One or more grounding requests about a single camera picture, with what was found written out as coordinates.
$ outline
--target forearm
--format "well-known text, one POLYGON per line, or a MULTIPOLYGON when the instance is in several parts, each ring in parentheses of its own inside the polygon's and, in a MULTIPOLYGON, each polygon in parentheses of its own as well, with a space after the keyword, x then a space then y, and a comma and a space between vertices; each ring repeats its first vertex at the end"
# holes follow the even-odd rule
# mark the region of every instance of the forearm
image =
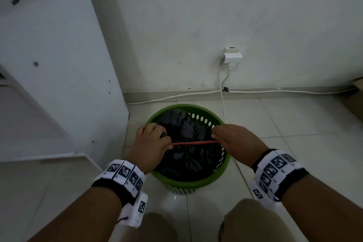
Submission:
POLYGON ((107 242, 122 209, 110 189, 92 187, 28 242, 107 242))
POLYGON ((363 210, 312 175, 291 185, 282 203, 310 242, 363 240, 363 210))

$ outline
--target brown box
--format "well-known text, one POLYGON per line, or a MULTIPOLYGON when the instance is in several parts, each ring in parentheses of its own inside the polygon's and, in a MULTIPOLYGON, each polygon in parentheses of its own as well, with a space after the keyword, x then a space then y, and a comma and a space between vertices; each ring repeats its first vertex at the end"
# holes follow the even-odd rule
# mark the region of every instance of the brown box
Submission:
POLYGON ((356 80, 353 84, 360 91, 350 96, 344 104, 354 115, 363 121, 363 79, 356 80))

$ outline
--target garbage bag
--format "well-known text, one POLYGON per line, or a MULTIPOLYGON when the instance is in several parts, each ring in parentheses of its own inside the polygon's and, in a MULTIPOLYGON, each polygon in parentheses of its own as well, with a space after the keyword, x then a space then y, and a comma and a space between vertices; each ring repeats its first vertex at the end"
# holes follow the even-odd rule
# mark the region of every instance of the garbage bag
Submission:
MULTIPOLYGON (((165 127, 173 143, 213 140, 209 126, 180 109, 165 111, 156 123, 165 127)), ((176 181, 193 182, 212 175, 220 158, 217 143, 176 145, 164 154, 155 170, 176 181)))

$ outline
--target person's left hand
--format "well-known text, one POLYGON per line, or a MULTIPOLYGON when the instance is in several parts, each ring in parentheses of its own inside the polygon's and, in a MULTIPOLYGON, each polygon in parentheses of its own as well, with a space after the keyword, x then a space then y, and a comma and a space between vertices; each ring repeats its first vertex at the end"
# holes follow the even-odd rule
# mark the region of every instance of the person's left hand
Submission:
POLYGON ((173 148, 169 136, 160 139, 166 129, 156 123, 140 126, 136 132, 134 145, 125 160, 133 163, 146 175, 161 162, 164 153, 173 148))

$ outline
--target red drawstring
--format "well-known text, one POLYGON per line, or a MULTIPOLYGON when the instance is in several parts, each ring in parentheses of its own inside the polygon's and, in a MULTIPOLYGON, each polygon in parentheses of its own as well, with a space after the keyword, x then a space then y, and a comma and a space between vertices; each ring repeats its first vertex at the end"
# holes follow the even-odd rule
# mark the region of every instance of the red drawstring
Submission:
POLYGON ((207 143, 218 143, 218 141, 199 141, 199 142, 186 142, 186 143, 172 143, 172 145, 203 145, 207 143))

